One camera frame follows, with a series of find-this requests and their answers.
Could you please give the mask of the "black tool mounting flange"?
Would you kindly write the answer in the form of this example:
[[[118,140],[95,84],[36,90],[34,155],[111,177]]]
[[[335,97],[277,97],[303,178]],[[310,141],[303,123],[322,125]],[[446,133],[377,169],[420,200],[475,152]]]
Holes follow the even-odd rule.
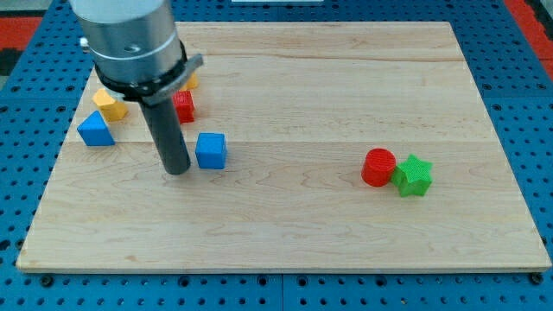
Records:
[[[181,59],[162,75],[147,79],[144,82],[123,82],[109,78],[98,65],[94,67],[99,81],[112,93],[112,97],[124,101],[139,102],[147,106],[158,105],[172,96],[192,77],[194,72],[204,65],[202,54],[187,57],[184,44],[181,45]]]

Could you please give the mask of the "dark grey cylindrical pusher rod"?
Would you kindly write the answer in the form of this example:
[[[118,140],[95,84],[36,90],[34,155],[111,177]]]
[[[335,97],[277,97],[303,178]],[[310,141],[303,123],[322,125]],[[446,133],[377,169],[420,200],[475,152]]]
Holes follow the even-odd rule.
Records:
[[[139,105],[165,171],[171,175],[185,173],[191,161],[173,101],[165,98],[148,104],[141,100]]]

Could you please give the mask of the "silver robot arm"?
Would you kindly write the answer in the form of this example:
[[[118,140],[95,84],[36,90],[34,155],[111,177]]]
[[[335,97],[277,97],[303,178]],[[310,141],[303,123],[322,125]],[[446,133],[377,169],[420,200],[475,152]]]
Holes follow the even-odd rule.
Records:
[[[191,160],[174,94],[203,65],[188,56],[167,0],[70,0],[83,31],[80,46],[92,55],[108,91],[140,105],[162,165],[171,175],[186,172]]]

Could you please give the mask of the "yellow block behind arm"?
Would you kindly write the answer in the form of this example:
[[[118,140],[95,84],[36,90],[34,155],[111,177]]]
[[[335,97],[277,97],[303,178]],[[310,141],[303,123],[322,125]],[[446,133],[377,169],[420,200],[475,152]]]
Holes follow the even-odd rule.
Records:
[[[180,88],[182,92],[195,89],[199,85],[198,77],[196,73],[193,73],[188,81]]]

